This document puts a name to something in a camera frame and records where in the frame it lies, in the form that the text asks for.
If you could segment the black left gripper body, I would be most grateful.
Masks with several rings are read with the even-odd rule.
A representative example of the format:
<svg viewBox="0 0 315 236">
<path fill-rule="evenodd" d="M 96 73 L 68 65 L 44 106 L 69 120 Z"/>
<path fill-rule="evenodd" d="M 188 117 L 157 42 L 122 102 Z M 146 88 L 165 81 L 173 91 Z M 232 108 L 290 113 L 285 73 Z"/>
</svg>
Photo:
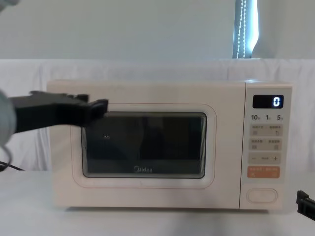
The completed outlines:
<svg viewBox="0 0 315 236">
<path fill-rule="evenodd" d="M 66 93 L 32 91 L 30 95 L 11 97 L 16 115 L 15 133 L 55 126 L 85 126 L 90 121 L 88 103 L 67 97 Z"/>
</svg>

